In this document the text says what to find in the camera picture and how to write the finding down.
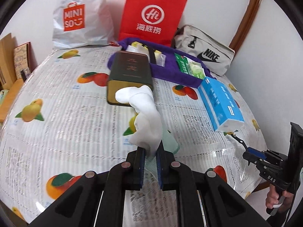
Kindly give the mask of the person right hand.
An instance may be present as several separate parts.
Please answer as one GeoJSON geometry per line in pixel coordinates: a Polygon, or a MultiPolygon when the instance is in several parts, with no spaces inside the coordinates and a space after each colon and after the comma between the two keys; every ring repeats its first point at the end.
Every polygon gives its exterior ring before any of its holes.
{"type": "MultiPolygon", "coordinates": [[[[285,199],[283,201],[283,204],[278,209],[279,212],[285,212],[290,208],[294,194],[288,191],[283,191],[283,196],[285,197],[285,199]]],[[[279,198],[279,194],[276,192],[275,187],[272,184],[270,184],[270,190],[267,193],[267,197],[266,197],[266,207],[272,209],[274,205],[278,204],[279,202],[278,198],[279,198]]]]}

